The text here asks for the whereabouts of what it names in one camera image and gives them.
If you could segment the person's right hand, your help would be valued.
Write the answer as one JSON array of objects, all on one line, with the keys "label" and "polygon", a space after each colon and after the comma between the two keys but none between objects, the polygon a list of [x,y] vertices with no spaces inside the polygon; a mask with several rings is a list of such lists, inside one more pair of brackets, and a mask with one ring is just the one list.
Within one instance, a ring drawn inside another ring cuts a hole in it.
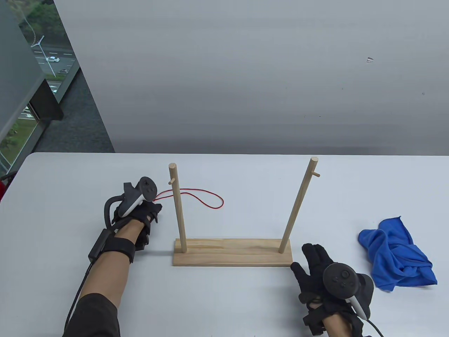
[{"label": "person's right hand", "polygon": [[324,270],[333,263],[327,251],[319,244],[306,243],[302,252],[309,273],[297,262],[293,262],[290,269],[300,286],[299,300],[308,309],[304,324],[313,336],[327,332],[329,337],[361,337],[363,323],[350,304],[333,296],[324,286]]}]

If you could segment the person's left hand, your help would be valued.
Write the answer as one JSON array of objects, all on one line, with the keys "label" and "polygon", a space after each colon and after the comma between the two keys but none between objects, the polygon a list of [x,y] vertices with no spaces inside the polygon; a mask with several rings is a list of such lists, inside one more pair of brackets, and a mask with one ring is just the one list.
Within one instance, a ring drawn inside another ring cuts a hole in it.
[{"label": "person's left hand", "polygon": [[149,243],[151,222],[155,220],[157,223],[161,209],[161,204],[143,201],[124,218],[120,218],[118,210],[115,210],[112,223],[117,228],[117,236],[132,241],[136,251],[143,250]]}]

